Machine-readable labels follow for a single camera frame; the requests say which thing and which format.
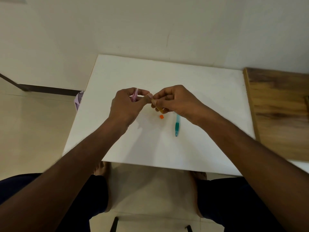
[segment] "white wall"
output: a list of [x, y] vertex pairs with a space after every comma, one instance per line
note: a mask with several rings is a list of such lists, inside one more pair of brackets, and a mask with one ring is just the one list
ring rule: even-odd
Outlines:
[[98, 53], [309, 72], [309, 0], [0, 3], [0, 72], [84, 89]]

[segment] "dark baseboard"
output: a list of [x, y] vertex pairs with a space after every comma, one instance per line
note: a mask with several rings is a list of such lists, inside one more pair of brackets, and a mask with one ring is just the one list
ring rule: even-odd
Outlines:
[[61, 88], [45, 87], [45, 86], [38, 86], [38, 85], [24, 85], [24, 84], [19, 84], [19, 85], [28, 89], [28, 91], [40, 92], [40, 93], [76, 96], [80, 92], [80, 90], [74, 90], [74, 89], [61, 89]]
[[74, 89], [61, 89], [61, 88], [54, 88], [54, 87], [45, 87], [45, 86], [38, 86], [38, 85], [24, 85], [18, 84], [11, 79], [7, 78], [6, 76], [0, 73], [0, 78], [3, 78], [7, 82], [11, 83], [12, 85], [16, 86], [17, 88], [27, 91], [27, 92], [40, 92], [40, 93], [49, 93], [49, 94], [61, 94], [61, 95], [68, 95], [68, 96], [76, 96], [80, 90]]

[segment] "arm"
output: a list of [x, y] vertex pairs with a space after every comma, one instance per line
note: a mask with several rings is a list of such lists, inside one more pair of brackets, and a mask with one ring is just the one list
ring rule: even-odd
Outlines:
[[181, 85], [165, 88], [153, 98], [155, 106], [175, 111], [207, 132], [286, 230], [308, 230], [309, 174], [253, 140]]
[[109, 118], [51, 168], [0, 206], [1, 231], [54, 231], [73, 200], [111, 146], [126, 132], [141, 109], [150, 103], [149, 91], [117, 92]]

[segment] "chair leg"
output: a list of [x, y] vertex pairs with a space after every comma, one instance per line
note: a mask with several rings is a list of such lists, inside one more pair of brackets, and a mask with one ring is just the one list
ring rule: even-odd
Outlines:
[[190, 226], [190, 225], [186, 226], [185, 229], [187, 229], [188, 232], [192, 232], [192, 229], [191, 229], [191, 226]]
[[110, 232], [116, 232], [117, 224], [118, 224], [118, 217], [115, 217]]

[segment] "person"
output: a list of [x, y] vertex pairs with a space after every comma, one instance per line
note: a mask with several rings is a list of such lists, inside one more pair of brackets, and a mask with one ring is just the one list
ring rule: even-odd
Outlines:
[[134, 90], [118, 91], [104, 123], [43, 174], [0, 182], [1, 231], [89, 231], [89, 219], [110, 208], [110, 164], [101, 160], [148, 103], [202, 128], [244, 176], [208, 181], [204, 173], [193, 172], [201, 217], [226, 231], [309, 229], [309, 174], [253, 140], [182, 85], [153, 96], [139, 89], [143, 97], [131, 102]]

